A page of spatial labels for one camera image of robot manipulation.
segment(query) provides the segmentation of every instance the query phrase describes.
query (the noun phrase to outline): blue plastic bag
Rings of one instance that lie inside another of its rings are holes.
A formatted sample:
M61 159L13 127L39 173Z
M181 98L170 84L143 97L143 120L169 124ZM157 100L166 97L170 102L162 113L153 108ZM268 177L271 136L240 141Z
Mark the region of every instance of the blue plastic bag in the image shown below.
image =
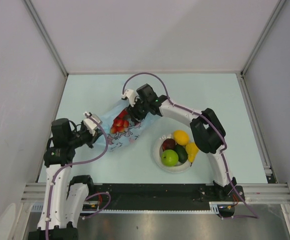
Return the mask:
M107 134L109 151L135 142L140 134L159 118L159 116L148 113L141 122L133 122L126 111L128 106L129 101L120 100L116 107L100 117L103 122L101 126ZM100 137L94 145L105 147L105 138Z

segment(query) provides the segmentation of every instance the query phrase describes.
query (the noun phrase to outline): white bowl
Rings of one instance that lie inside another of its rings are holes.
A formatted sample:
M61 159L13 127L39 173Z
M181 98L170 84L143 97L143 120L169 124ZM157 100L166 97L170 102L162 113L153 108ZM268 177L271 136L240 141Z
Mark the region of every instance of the white bowl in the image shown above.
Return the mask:
M184 163L178 162L175 166L163 165L163 163L161 162L161 154L163 152L162 144L164 140L166 139L172 139L172 134L162 135L160 138L157 139L153 147L153 156L154 156L156 164L163 170L170 173L181 173L189 169L191 166L191 163L188 160L185 161Z

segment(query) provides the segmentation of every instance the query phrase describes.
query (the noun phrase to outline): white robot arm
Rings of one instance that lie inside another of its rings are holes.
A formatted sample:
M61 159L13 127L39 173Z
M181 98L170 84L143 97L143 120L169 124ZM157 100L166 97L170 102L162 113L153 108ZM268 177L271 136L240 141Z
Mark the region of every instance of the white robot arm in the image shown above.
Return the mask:
M211 109L188 111L188 108L172 102L164 95L158 97L148 84L140 87L137 93L128 89L122 97L129 100L130 105L127 112L134 121L141 121L147 113L151 113L174 119L190 127L195 144L208 155L214 172L214 185L224 195L232 190L224 161L220 155L223 142L208 126L208 122L204 121L207 118L219 133L223 137L225 136L223 127ZM95 122L101 124L101 120L96 115L85 112L86 115L88 118L81 122L80 130L77 130L76 125L66 118L57 119L52 123L53 137L47 144L44 154L47 173L44 205L37 231L29 233L29 240L45 239L45 234L50 236L49 239L78 239L77 221L85 199L94 193L94 186L90 176L82 175L75 176L67 188L71 167L64 168L63 166L71 165L76 148L83 144L92 148L93 143L101 136L101 132L95 124ZM74 130L71 130L70 123L74 125ZM228 173L236 185L236 180L230 170Z
M174 119L191 128L197 147L205 152L209 158L214 173L214 183L222 188L227 187L227 191L230 191L231 187L227 177L227 171L220 155L220 151L224 147L223 143L210 126L205 127L208 124L202 118L193 114L200 113L201 115L205 115L213 121L213 124L224 137L226 133L215 113L209 108L205 111L192 109L189 112L187 111L187 107L169 100L164 95L158 97L148 84L141 86L137 90L137 93L132 89L127 89L122 96L123 99L129 100L130 107L127 109L129 114L138 121L144 119L147 113L160 115ZM236 184L236 180L230 170L229 175L234 184Z

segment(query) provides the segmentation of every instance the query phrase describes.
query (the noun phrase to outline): yellow lemon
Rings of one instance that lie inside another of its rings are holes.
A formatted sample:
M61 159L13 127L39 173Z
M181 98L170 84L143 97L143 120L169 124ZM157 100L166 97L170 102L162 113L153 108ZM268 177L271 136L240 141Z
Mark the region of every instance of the yellow lemon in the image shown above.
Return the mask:
M185 131L174 131L174 140L181 146L185 146L189 143L189 136Z
M196 144L194 142L191 142L186 145L186 152L188 154L188 161L193 162L195 160L195 157L198 153L199 149L197 148Z

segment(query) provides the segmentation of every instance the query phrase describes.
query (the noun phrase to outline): red apple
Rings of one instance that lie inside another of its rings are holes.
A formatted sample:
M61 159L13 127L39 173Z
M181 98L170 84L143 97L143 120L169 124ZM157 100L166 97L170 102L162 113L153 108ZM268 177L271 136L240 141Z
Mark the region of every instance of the red apple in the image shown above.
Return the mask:
M166 140L164 140L162 144L163 151L168 150L168 149L173 150L175 146L176 146L176 141L173 140L172 138L167 138Z

